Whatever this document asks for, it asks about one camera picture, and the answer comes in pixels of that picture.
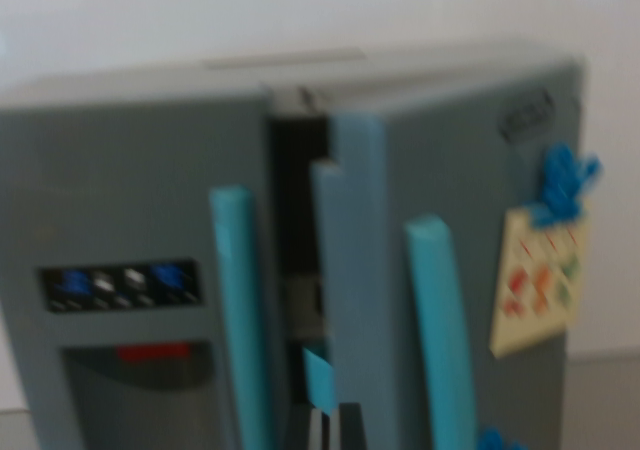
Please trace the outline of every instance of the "gray toy fridge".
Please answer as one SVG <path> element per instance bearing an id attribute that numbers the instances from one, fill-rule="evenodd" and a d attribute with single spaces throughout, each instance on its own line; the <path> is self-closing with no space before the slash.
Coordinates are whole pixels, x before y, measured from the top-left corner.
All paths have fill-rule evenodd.
<path id="1" fill-rule="evenodd" d="M 488 343 L 503 217 L 577 147 L 580 61 L 520 41 L 288 60 L 0 97 L 0 298 L 42 448 L 293 448 L 318 339 L 367 448 L 435 448 L 403 230 L 435 214 L 478 430 L 559 449 L 564 337 Z"/>

